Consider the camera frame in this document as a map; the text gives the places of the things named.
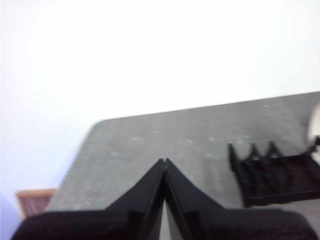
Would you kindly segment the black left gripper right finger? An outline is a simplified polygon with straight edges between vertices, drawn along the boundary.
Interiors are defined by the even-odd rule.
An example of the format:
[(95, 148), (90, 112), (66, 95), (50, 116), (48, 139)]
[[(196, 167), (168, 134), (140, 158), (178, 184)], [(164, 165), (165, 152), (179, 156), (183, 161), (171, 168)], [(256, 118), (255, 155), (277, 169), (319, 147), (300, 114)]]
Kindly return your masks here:
[(165, 201), (185, 240), (316, 240), (307, 219), (281, 209), (224, 208), (165, 160)]

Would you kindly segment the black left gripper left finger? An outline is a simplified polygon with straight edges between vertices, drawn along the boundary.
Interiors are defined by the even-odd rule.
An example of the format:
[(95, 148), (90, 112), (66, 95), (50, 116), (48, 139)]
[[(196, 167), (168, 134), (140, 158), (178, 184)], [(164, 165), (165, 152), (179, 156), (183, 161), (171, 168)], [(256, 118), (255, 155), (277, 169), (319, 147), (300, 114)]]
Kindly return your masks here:
[(159, 159), (105, 209), (51, 211), (27, 217), (14, 240), (147, 240), (161, 224), (165, 161)]

